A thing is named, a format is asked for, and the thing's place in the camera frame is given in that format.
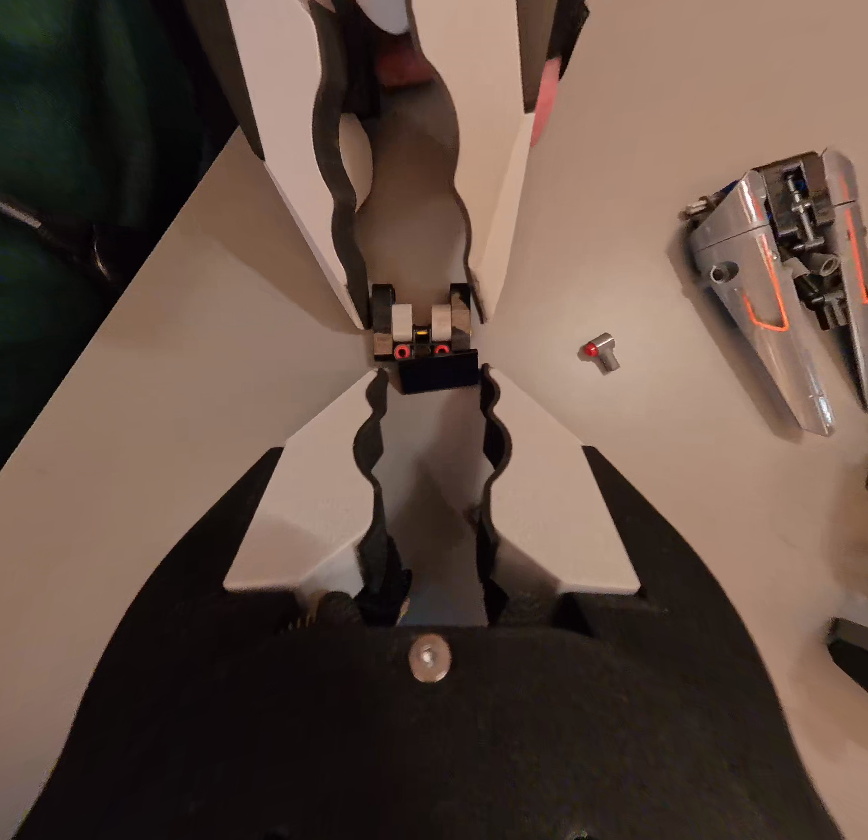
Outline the small black lego assembly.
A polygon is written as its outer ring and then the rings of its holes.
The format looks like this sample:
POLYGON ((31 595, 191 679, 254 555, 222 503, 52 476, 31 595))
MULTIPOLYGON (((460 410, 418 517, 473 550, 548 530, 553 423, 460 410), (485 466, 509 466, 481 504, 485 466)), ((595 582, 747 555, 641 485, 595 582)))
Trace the small black lego assembly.
POLYGON ((429 322, 417 324, 412 305, 397 303, 391 284, 372 286, 373 358, 396 364, 404 394, 478 383, 478 352, 472 348, 472 299, 469 284, 453 283, 447 302, 432 305, 429 322))

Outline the person's left hand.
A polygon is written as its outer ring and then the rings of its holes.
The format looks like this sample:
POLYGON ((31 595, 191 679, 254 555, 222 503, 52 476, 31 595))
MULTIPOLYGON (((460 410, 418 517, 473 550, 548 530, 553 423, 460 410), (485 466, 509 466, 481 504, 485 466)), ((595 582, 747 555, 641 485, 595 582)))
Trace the person's left hand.
POLYGON ((535 147, 541 140, 556 104, 558 85, 561 76, 561 56, 546 61, 540 79, 537 105, 529 146, 535 147))

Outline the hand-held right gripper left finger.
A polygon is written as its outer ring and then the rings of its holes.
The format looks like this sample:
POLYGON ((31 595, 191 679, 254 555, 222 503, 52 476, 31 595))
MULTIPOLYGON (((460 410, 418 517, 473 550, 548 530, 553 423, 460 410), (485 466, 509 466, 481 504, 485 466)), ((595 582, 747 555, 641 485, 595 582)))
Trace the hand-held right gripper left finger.
POLYGON ((353 444, 374 416, 367 394, 375 382, 387 382, 385 371, 368 371, 286 440, 224 578, 227 591, 362 590, 359 545, 373 523, 374 488, 353 444))

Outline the grey pointed lego wing assembly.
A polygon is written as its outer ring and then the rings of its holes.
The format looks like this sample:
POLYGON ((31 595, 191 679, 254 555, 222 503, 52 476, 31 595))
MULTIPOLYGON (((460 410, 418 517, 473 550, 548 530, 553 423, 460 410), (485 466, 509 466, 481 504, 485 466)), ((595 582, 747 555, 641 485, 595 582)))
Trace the grey pointed lego wing assembly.
POLYGON ((852 161, 833 148, 795 154, 746 171, 681 216, 702 286, 800 429, 830 437, 835 419, 808 348, 810 319, 844 334, 866 402, 866 223, 852 161))

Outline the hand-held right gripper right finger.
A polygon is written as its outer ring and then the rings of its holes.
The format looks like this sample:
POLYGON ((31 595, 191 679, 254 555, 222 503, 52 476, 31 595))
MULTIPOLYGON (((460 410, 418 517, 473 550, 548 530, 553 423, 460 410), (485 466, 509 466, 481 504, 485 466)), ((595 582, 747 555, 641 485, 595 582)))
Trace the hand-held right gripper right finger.
POLYGON ((488 595, 635 595, 640 582, 581 441, 498 369, 481 370, 476 566, 488 595))

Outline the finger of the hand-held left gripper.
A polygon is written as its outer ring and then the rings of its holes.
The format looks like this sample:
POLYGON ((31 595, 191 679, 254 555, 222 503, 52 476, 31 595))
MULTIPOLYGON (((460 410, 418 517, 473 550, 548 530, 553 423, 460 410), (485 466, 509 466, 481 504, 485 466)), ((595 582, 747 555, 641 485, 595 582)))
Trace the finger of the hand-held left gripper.
POLYGON ((410 0, 410 11, 457 118, 464 263, 486 323, 505 285, 534 122, 524 105, 516 0, 410 0))
POLYGON ((349 72, 336 0, 224 0, 266 170, 353 324, 372 327, 356 215, 373 154, 344 109, 349 72))

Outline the grey lego pin red tip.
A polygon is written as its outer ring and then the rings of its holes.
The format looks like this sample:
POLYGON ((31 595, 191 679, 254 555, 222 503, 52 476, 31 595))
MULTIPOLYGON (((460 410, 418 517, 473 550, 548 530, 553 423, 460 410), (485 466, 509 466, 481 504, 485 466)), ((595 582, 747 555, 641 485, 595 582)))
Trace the grey lego pin red tip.
POLYGON ((614 354, 615 339, 613 335, 604 332, 584 344, 580 356, 596 362, 604 373, 611 373, 621 367, 614 354))

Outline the person's green shirt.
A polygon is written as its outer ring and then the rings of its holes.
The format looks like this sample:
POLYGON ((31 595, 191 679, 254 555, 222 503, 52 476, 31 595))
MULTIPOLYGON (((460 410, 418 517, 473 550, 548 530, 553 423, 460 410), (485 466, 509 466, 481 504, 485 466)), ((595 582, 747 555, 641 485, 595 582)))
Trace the person's green shirt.
POLYGON ((237 121, 180 0, 1 0, 1 462, 237 121))

